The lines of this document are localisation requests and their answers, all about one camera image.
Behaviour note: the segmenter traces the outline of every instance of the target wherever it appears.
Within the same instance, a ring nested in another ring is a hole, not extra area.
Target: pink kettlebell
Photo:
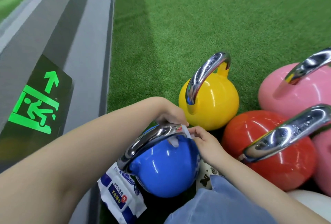
[[[289,64],[271,73],[259,89],[263,110],[289,118],[313,105],[331,105],[331,47],[302,63]]]
[[[331,196],[331,129],[312,140],[318,153],[314,180],[326,195]]]

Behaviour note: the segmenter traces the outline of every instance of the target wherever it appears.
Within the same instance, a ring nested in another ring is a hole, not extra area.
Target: kettlebell handle
[[[165,123],[158,125],[155,128],[145,132],[134,143],[127,148],[125,153],[117,160],[118,168],[127,174],[131,174],[129,170],[130,163],[144,151],[160,143],[173,135],[186,136],[181,125]]]
[[[329,121],[331,121],[330,105],[312,106],[251,143],[238,159],[244,163],[252,163],[269,158],[307,137]]]
[[[187,84],[185,99],[188,105],[194,105],[199,89],[207,77],[213,73],[222,63],[226,63],[226,70],[231,64],[229,53],[218,52],[212,55],[191,77]]]
[[[285,81],[291,85],[297,85],[309,74],[331,63],[331,47],[321,50],[303,62],[296,65],[285,77]]]

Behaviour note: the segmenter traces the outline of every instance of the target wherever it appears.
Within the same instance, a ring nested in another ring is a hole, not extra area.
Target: hand
[[[232,158],[218,142],[217,138],[203,129],[201,126],[195,126],[188,129],[189,133],[194,135],[193,139],[197,144],[200,154],[204,161],[212,167],[217,167],[223,159]]]
[[[190,125],[186,120],[183,109],[163,97],[157,97],[157,99],[159,99],[162,107],[161,114],[155,119],[158,124],[169,122],[185,126]]]

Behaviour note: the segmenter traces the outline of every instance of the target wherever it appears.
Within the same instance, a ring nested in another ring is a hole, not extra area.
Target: yellow kettlebell
[[[237,114],[238,92],[227,79],[230,63],[228,53],[218,52],[184,84],[178,103],[191,125],[216,130]]]

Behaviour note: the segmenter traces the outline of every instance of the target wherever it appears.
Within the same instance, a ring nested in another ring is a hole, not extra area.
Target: green arrow
[[[47,92],[49,94],[51,92],[53,84],[55,84],[56,87],[58,86],[59,79],[58,79],[58,76],[56,75],[56,71],[46,72],[44,78],[49,78],[46,88],[45,88],[45,92]]]

